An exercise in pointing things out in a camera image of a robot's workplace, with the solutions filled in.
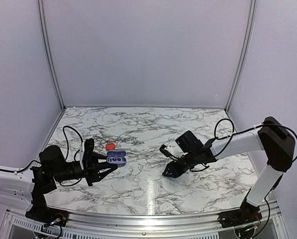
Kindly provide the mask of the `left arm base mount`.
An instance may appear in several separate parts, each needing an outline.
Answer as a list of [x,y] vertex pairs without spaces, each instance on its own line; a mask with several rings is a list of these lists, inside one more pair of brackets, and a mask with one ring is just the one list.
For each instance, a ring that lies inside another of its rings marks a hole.
[[31,208],[25,213],[25,217],[47,226],[66,226],[69,212],[47,206],[44,196],[34,198],[31,201]]

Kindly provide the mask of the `grey blue charging case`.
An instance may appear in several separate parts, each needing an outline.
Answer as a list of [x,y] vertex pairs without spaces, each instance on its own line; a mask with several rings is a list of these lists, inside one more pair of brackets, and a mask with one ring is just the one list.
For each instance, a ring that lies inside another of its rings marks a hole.
[[118,167],[123,167],[127,163],[127,153],[121,149],[113,149],[107,151],[107,162],[109,164],[115,164]]

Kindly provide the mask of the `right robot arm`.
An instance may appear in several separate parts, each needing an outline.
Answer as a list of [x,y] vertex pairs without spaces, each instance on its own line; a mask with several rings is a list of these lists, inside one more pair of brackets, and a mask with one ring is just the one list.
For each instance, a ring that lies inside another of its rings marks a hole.
[[202,143],[189,130],[175,142],[182,150],[182,156],[175,156],[164,144],[159,148],[164,156],[171,159],[162,173],[164,177],[178,178],[188,170],[193,171],[199,164],[208,168],[210,163],[241,153],[265,152],[267,164],[236,212],[236,219],[241,223],[248,222],[255,215],[255,209],[297,160],[297,134],[274,117],[267,117],[261,124],[241,132],[232,132],[226,137],[215,136],[206,143]]

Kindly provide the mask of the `red earbud charging case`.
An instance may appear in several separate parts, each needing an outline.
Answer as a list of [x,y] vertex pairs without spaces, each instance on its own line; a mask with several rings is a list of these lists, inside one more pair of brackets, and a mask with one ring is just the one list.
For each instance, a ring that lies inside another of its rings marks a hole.
[[116,145],[114,143],[110,142],[110,143],[106,144],[105,148],[107,151],[114,150],[114,149],[116,149]]

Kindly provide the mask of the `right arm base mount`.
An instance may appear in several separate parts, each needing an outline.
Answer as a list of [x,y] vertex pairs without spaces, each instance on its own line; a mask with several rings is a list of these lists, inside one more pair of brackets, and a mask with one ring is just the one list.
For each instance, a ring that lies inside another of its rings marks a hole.
[[260,207],[249,204],[244,198],[238,209],[220,212],[217,221],[222,228],[228,228],[260,221],[262,218]]

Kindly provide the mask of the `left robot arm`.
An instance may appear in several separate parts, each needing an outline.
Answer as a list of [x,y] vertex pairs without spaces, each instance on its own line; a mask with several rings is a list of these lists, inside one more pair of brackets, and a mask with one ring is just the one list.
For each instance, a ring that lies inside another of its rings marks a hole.
[[24,169],[0,166],[0,204],[26,212],[26,217],[51,225],[66,224],[68,212],[48,207],[45,194],[57,183],[85,179],[88,186],[104,179],[126,164],[126,152],[113,144],[105,155],[94,152],[94,140],[80,140],[73,161],[68,162],[59,146],[51,145],[39,154],[38,166],[30,163]]

